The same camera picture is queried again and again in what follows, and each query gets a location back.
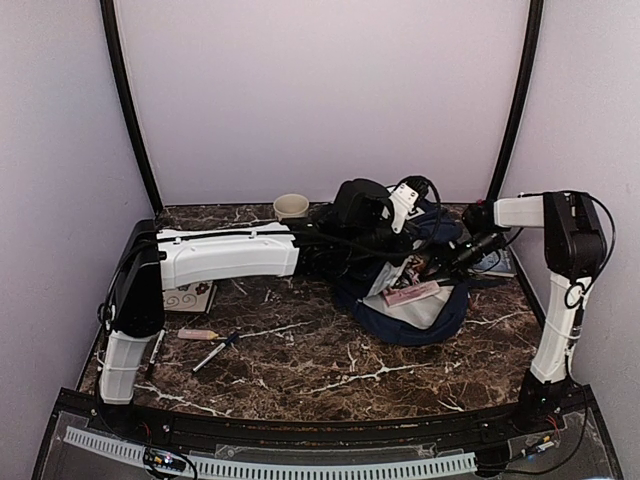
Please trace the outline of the dark blue hardcover book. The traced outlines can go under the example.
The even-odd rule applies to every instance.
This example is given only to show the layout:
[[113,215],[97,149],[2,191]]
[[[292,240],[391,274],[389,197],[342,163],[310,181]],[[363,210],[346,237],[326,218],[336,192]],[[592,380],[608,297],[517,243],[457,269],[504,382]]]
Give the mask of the dark blue hardcover book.
[[475,263],[470,272],[476,275],[513,278],[516,268],[511,252],[508,249],[500,249]]

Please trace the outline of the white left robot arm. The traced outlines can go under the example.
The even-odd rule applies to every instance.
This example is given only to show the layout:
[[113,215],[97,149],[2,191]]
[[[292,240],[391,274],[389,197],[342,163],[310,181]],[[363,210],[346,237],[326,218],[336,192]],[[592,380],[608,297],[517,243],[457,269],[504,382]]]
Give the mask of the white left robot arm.
[[352,274],[371,277],[371,291],[379,292],[394,283],[410,256],[434,241],[434,231],[423,234],[414,222],[429,195],[440,220],[435,184],[412,175],[393,188],[362,178],[346,181],[334,201],[312,216],[244,229],[190,233],[161,231],[152,220],[138,222],[98,308],[106,336],[96,388],[105,403],[103,421],[120,436],[141,427],[140,412],[129,403],[146,346],[164,326],[164,291],[241,277],[311,275],[336,281]]

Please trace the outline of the pink Taming of Shrew book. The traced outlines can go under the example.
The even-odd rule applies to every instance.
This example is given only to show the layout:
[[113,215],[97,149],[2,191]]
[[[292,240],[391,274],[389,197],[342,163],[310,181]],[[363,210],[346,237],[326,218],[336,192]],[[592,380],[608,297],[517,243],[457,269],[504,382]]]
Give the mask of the pink Taming of Shrew book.
[[434,280],[424,279],[427,271],[423,257],[411,256],[399,278],[382,292],[386,305],[399,307],[437,294],[440,286]]

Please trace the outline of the navy blue student backpack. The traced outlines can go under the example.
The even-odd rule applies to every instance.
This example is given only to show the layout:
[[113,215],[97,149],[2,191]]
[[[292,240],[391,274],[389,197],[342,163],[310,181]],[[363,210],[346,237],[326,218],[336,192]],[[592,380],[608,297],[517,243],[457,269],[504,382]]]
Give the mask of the navy blue student backpack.
[[376,261],[360,274],[347,273],[333,286],[337,302],[346,307],[368,333],[399,346],[425,346],[453,337],[469,308],[464,280],[419,281],[418,266],[407,260],[395,267]]

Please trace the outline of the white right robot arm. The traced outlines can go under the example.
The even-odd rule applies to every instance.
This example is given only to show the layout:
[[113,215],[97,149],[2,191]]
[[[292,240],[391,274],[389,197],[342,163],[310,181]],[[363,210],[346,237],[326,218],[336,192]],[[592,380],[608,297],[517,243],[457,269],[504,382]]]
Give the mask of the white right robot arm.
[[540,344],[510,413],[511,426],[521,434],[545,422],[571,388],[571,363],[590,291],[615,244],[605,238],[597,213],[602,206],[592,195],[572,190],[472,204],[463,215],[470,239],[438,247],[432,255],[438,276],[460,280],[478,261],[506,247],[507,230],[543,231],[550,301]]

